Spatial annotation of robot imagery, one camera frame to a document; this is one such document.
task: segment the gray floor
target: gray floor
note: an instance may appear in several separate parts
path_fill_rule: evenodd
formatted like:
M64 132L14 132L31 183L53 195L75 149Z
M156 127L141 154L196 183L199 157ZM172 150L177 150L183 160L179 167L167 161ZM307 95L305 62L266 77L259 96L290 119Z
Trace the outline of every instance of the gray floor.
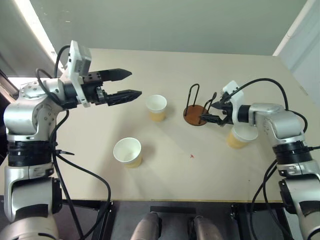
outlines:
M184 207L195 209L195 214L159 212L162 218L162 232L160 240L188 240L187 222L190 217L198 215L212 220L220 229L224 240L239 240L238 225L230 217L231 204L222 202L157 202L157 201L116 201L111 240L129 240L139 221L150 211L151 206ZM83 231L86 232L96 221L97 211L76 207ZM55 214L55 219L63 240L77 240L78 235L67 205ZM8 224L0 205L0 230ZM254 215L254 227L259 240L283 240L270 215L257 212Z

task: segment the paper cup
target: paper cup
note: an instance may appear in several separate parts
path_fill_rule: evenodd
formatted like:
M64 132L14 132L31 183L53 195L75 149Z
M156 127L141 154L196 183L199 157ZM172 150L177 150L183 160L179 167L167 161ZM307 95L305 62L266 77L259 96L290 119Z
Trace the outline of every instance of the paper cup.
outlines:
M154 122L161 122L166 117L167 99L161 95L151 95L146 101L145 105L149 110L149 116Z
M226 142L234 149L241 149L258 137L258 130L247 123L238 123L232 127Z
M141 144L133 137L118 141L113 148L113 156L128 168L136 168L142 162Z

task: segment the table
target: table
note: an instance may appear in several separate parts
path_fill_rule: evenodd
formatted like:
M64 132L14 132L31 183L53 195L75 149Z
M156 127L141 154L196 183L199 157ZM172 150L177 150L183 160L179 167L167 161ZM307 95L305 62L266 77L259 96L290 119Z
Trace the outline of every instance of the table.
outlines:
M91 71L122 68L132 72L122 81L105 82L108 94L133 89L142 91L142 95L125 104L72 109L58 131L57 148L75 153L67 158L105 178L113 200L251 201L275 159L272 148L260 134L245 148L232 149L226 144L231 126L186 123L183 110L189 88L195 83L200 84L196 103L204 105L214 92L219 96L231 80L241 86L257 78L275 79L286 90L289 108L307 117L309 146L319 144L320 112L278 57L113 49L91 49L91 54ZM145 99L153 94L167 98L167 118L163 122L148 118ZM284 104L279 89L269 82L249 86L244 96L247 104ZM214 108L210 112L219 113ZM126 168L113 157L115 143L125 137L137 138L142 144L143 162L138 168ZM320 159L319 152L312 155ZM98 180L63 162L59 165L73 199L106 198L107 191ZM4 164L0 176L4 176ZM275 174L267 184L271 202L281 200L279 179Z

